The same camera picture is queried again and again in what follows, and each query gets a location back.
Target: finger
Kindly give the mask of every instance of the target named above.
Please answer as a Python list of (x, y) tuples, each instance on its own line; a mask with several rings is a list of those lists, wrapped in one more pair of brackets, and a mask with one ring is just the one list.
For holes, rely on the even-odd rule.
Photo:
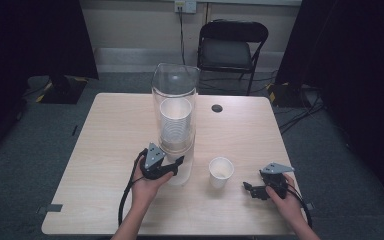
[(138, 160), (138, 164), (136, 165), (135, 173), (133, 174), (133, 176), (135, 178), (139, 178), (142, 176), (142, 172), (140, 170), (140, 165), (142, 164), (143, 161), (145, 161), (145, 157), (142, 155), (142, 156), (140, 156), (140, 158)]
[(168, 182), (168, 180), (170, 180), (171, 177), (173, 177), (173, 175), (174, 175), (173, 172), (168, 172), (168, 173), (164, 174), (162, 177), (158, 178), (155, 181), (157, 182), (158, 186), (161, 186), (164, 183)]
[(277, 195), (276, 191), (270, 186), (266, 186), (266, 192), (276, 205), (279, 205), (283, 200)]
[(294, 180), (288, 174), (284, 173), (283, 176), (285, 176), (286, 181), (288, 181), (289, 185), (291, 185), (292, 187), (295, 187)]

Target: white paper cup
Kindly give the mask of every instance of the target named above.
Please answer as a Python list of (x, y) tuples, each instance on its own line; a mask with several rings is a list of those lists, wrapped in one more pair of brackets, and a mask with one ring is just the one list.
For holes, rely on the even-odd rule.
[(232, 176), (235, 168), (229, 159), (216, 157), (210, 162), (210, 183), (215, 188), (222, 188)]
[(167, 144), (181, 143), (189, 137), (192, 105), (185, 98), (161, 103), (161, 137)]

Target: table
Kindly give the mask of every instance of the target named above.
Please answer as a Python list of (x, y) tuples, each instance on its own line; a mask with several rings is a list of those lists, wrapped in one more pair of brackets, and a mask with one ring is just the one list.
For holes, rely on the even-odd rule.
[[(213, 112), (214, 104), (223, 111)], [(258, 170), (270, 162), (290, 165), (268, 99), (199, 95), (196, 111), (190, 179), (160, 188), (139, 235), (292, 234), (275, 205), (251, 198), (242, 184), (263, 185)], [(151, 94), (98, 94), (52, 201), (63, 207), (47, 213), (42, 231), (112, 235), (133, 161), (149, 142), (158, 142), (156, 126)], [(235, 166), (221, 190), (209, 184), (208, 164), (217, 156)], [(124, 214), (130, 202), (131, 194)]]

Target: gray plastic part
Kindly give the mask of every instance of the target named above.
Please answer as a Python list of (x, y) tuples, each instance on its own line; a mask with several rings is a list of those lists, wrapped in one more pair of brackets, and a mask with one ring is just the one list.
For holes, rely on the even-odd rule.
[(150, 169), (154, 164), (163, 160), (165, 157), (165, 152), (161, 150), (154, 143), (149, 143), (148, 154), (146, 155), (145, 168)]
[(295, 169), (293, 167), (284, 166), (278, 163), (270, 163), (266, 167), (260, 169), (262, 173), (267, 174), (277, 174), (277, 173), (284, 173), (284, 172), (293, 172)]

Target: black chair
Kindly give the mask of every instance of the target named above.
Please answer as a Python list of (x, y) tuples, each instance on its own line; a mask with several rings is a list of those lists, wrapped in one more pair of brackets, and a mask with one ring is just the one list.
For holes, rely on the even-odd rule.
[[(249, 96), (261, 47), (267, 40), (267, 28), (258, 22), (218, 19), (205, 24), (199, 34), (197, 67), (203, 71), (251, 74)], [(258, 44), (251, 54), (250, 44)]]

